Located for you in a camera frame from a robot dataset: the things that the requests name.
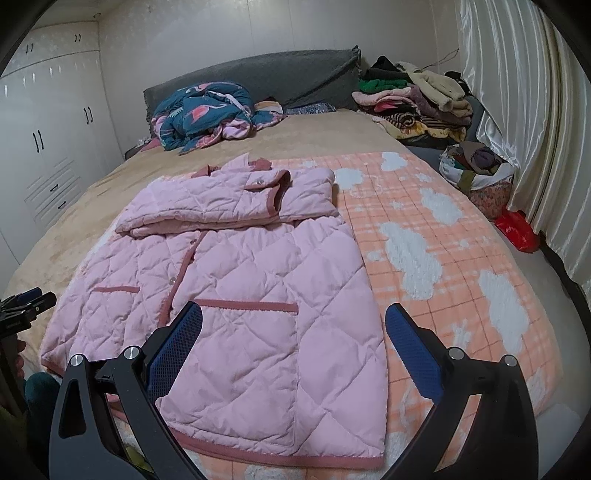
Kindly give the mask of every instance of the pink quilted jacket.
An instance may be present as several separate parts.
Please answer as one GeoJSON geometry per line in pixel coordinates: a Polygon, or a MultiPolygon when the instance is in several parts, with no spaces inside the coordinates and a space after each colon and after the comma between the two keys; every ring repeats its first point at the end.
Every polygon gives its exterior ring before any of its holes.
{"type": "Polygon", "coordinates": [[[41,363],[117,356],[189,300],[203,330],[157,400],[181,444],[272,465],[376,468],[388,395],[378,307],[327,168],[153,181],[60,297],[41,363]]]}

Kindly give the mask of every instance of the gray headboard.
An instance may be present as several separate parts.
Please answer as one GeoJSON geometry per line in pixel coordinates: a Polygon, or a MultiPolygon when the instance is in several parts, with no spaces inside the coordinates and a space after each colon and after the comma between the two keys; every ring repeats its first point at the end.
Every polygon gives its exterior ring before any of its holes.
{"type": "Polygon", "coordinates": [[[301,50],[269,53],[197,70],[144,91],[148,123],[158,104],[179,88],[195,83],[231,80],[246,87],[255,103],[274,97],[293,108],[326,101],[356,109],[351,93],[358,89],[361,51],[301,50]]]}

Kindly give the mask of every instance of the white wardrobe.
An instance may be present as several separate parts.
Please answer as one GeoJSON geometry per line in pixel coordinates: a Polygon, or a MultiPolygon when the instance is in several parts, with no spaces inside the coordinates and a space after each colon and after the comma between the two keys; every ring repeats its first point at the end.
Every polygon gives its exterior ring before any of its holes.
{"type": "Polygon", "coordinates": [[[98,24],[31,31],[0,78],[0,257],[6,243],[15,260],[0,258],[0,295],[67,208],[122,162],[98,24]]]}

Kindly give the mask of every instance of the floor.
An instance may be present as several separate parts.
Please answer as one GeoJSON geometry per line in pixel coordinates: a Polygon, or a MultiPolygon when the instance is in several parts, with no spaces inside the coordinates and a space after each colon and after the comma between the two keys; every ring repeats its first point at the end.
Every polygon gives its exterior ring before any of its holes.
{"type": "Polygon", "coordinates": [[[589,343],[573,302],[544,254],[519,252],[500,232],[554,327],[563,378],[548,408],[538,416],[540,478],[558,460],[591,408],[589,343]]]}

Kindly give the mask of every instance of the blue floral comforter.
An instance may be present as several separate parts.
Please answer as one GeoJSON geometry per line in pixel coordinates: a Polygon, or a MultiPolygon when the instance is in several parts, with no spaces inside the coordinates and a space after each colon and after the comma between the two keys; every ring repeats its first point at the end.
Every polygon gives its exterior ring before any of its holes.
{"type": "Polygon", "coordinates": [[[246,138],[284,116],[255,111],[248,91],[234,82],[210,82],[174,92],[154,111],[152,124],[165,150],[183,147],[180,155],[222,138],[246,138]]]}

